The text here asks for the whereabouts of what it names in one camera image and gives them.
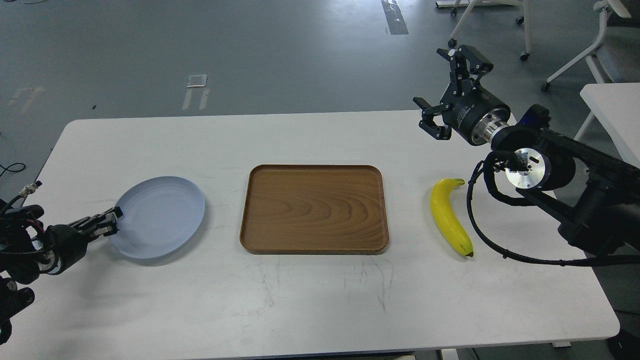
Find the brown tray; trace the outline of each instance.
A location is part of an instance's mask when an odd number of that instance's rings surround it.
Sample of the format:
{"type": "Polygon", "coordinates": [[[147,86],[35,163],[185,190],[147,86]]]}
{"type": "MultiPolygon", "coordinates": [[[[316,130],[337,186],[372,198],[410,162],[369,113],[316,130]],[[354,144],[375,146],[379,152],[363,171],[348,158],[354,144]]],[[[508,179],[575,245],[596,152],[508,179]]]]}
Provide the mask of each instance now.
{"type": "Polygon", "coordinates": [[[258,254],[379,254],[389,240],[382,175],[369,165],[259,165],[240,242],[258,254]]]}

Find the yellow banana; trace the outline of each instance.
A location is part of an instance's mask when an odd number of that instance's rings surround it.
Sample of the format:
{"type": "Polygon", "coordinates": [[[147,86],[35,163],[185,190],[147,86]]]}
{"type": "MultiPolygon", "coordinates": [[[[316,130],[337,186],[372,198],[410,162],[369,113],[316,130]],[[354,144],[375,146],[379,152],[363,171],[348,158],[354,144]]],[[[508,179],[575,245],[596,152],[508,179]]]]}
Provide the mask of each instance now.
{"type": "Polygon", "coordinates": [[[437,182],[431,190],[431,214],[451,247],[462,256],[472,257],[474,246],[449,202],[451,190],[464,184],[465,181],[462,179],[442,179],[437,182]]]}

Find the chair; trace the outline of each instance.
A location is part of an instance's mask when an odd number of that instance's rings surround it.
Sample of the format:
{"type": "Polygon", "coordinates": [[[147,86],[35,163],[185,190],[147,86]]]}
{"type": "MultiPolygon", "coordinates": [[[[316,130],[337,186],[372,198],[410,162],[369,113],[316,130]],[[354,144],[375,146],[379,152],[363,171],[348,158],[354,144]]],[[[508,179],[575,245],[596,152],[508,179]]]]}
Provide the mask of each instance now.
{"type": "MultiPolygon", "coordinates": [[[[600,12],[600,30],[596,40],[549,76],[542,91],[546,92],[551,81],[585,59],[596,83],[638,83],[640,82],[640,2],[637,0],[603,0],[593,5],[600,12]]],[[[593,112],[589,114],[575,140],[580,140],[587,127],[595,120],[593,112]]]]}
{"type": "MultiPolygon", "coordinates": [[[[451,16],[456,16],[456,14],[458,13],[458,5],[460,5],[460,1],[461,0],[456,0],[456,4],[451,9],[451,16]]],[[[522,16],[516,19],[516,24],[518,25],[524,24],[525,51],[520,53],[520,59],[522,61],[527,61],[527,59],[529,58],[529,55],[531,54],[531,27],[529,23],[529,19],[530,19],[529,0],[495,0],[495,1],[469,0],[469,5],[467,6],[465,13],[462,15],[462,18],[458,21],[456,28],[453,29],[453,32],[451,33],[449,43],[448,43],[449,47],[453,48],[453,47],[456,47],[456,45],[458,44],[458,41],[456,40],[456,36],[458,36],[458,33],[460,32],[460,29],[462,28],[462,25],[465,23],[469,14],[471,14],[471,10],[473,10],[475,6],[480,6],[485,3],[499,3],[504,5],[514,5],[514,6],[522,7],[522,16]]]]}

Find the plate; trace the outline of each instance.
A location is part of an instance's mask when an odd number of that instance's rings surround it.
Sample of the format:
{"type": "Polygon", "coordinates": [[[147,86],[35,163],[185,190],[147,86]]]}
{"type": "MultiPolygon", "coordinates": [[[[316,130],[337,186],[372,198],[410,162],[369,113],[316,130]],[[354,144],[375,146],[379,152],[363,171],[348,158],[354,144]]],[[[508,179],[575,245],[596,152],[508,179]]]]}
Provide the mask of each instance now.
{"type": "Polygon", "coordinates": [[[195,233],[204,216],[204,195],[182,177],[143,181],[116,203],[122,209],[118,232],[109,239],[125,256],[152,259],[178,249],[195,233]]]}

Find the black wire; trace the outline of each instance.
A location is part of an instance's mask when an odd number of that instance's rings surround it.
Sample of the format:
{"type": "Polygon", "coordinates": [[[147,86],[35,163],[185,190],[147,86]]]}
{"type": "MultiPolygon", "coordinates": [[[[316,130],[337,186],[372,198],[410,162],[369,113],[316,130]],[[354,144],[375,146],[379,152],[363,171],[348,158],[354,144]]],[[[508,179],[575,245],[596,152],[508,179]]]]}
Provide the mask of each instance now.
{"type": "Polygon", "coordinates": [[[56,247],[55,245],[50,245],[46,249],[40,249],[40,250],[28,251],[28,252],[0,251],[0,255],[37,255],[37,254],[44,254],[45,252],[53,250],[55,247],[56,247]]]}
{"type": "Polygon", "coordinates": [[[38,235],[44,235],[44,229],[42,229],[42,226],[37,220],[27,219],[26,222],[31,224],[31,227],[36,230],[38,235]]]}
{"type": "Polygon", "coordinates": [[[617,309],[613,309],[613,311],[617,312],[617,313],[621,313],[621,314],[628,314],[628,315],[636,315],[636,316],[640,316],[640,313],[635,313],[633,311],[626,311],[626,310],[617,310],[617,309]]]}
{"type": "Polygon", "coordinates": [[[13,204],[15,204],[16,201],[20,200],[22,198],[21,195],[16,195],[13,199],[11,199],[10,202],[7,202],[6,205],[2,208],[2,210],[0,210],[0,217],[4,215],[4,213],[6,213],[7,210],[9,210],[11,208],[11,206],[13,204]]]}
{"type": "Polygon", "coordinates": [[[509,164],[516,162],[517,159],[518,157],[513,151],[490,152],[486,156],[486,159],[484,159],[484,165],[486,167],[491,166],[492,168],[487,171],[484,171],[485,168],[483,168],[482,172],[484,172],[484,184],[486,185],[486,189],[487,191],[489,191],[489,194],[499,202],[503,202],[511,206],[533,206],[533,203],[529,201],[529,199],[525,199],[523,197],[510,197],[501,193],[498,190],[498,186],[495,184],[495,174],[493,173],[494,168],[505,171],[505,168],[511,168],[509,164]]]}
{"type": "Polygon", "coordinates": [[[489,164],[486,164],[485,161],[480,161],[476,165],[476,168],[474,169],[474,172],[471,175],[471,179],[468,182],[469,186],[467,188],[467,213],[469,215],[469,220],[471,220],[471,226],[473,226],[474,230],[476,231],[476,234],[491,249],[501,254],[503,259],[511,258],[516,261],[521,261],[523,263],[529,263],[529,264],[560,265],[560,266],[609,266],[609,265],[624,265],[624,264],[640,263],[640,256],[633,256],[633,255],[598,256],[595,258],[577,259],[577,260],[543,260],[543,259],[536,259],[529,256],[521,255],[513,251],[509,251],[508,249],[505,249],[500,245],[494,243],[478,227],[478,224],[476,223],[476,219],[474,218],[474,213],[471,206],[474,185],[478,177],[480,177],[483,171],[491,171],[491,170],[487,170],[486,165],[489,165],[489,164]]]}
{"type": "Polygon", "coordinates": [[[25,165],[24,163],[13,163],[7,167],[2,166],[2,164],[0,164],[0,168],[2,168],[2,172],[0,172],[0,177],[2,177],[2,175],[4,175],[5,172],[9,171],[9,172],[20,172],[23,171],[25,168],[27,167],[27,165],[25,165]],[[11,170],[11,167],[15,166],[15,165],[22,165],[22,167],[19,170],[11,170]]]}

